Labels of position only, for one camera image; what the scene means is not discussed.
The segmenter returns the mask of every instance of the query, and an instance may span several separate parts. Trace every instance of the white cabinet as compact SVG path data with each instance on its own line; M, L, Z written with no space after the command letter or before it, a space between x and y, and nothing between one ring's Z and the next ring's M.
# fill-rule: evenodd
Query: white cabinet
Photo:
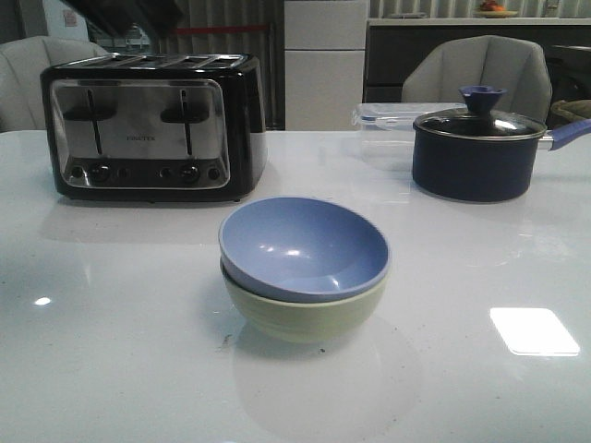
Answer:
M353 129L368 11L368 0L285 2L285 129Z

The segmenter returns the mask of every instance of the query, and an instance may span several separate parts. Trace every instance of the saucepan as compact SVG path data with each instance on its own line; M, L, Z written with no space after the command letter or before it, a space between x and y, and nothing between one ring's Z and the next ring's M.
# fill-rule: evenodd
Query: saucepan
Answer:
M524 115L492 110L506 90L460 88L467 109L416 118L413 179L436 195L494 202L521 196L530 185L538 144L562 148L591 133L591 120L548 131Z

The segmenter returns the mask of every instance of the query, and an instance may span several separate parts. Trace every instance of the four-slice toaster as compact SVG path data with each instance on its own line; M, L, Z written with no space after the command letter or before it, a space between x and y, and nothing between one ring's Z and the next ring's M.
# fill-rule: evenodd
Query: four-slice toaster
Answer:
M237 200L267 160L252 55L108 54L49 67L42 96L55 186L71 198Z

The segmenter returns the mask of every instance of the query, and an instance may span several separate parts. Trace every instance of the stacked bowls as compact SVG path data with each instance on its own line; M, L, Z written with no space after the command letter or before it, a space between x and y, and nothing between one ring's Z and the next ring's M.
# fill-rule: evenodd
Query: stacked bowls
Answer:
M388 243L360 215L315 198L247 203L219 231L226 288L257 329L292 342L359 326L383 294Z

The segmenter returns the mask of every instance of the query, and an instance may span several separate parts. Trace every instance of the glass lid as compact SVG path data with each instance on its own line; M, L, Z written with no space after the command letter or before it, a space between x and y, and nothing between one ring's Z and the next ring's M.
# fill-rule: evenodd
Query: glass lid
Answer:
M546 125L524 115L491 111L505 92L489 86L460 88L467 109L447 109L424 114L415 127L454 138L517 140L542 137Z

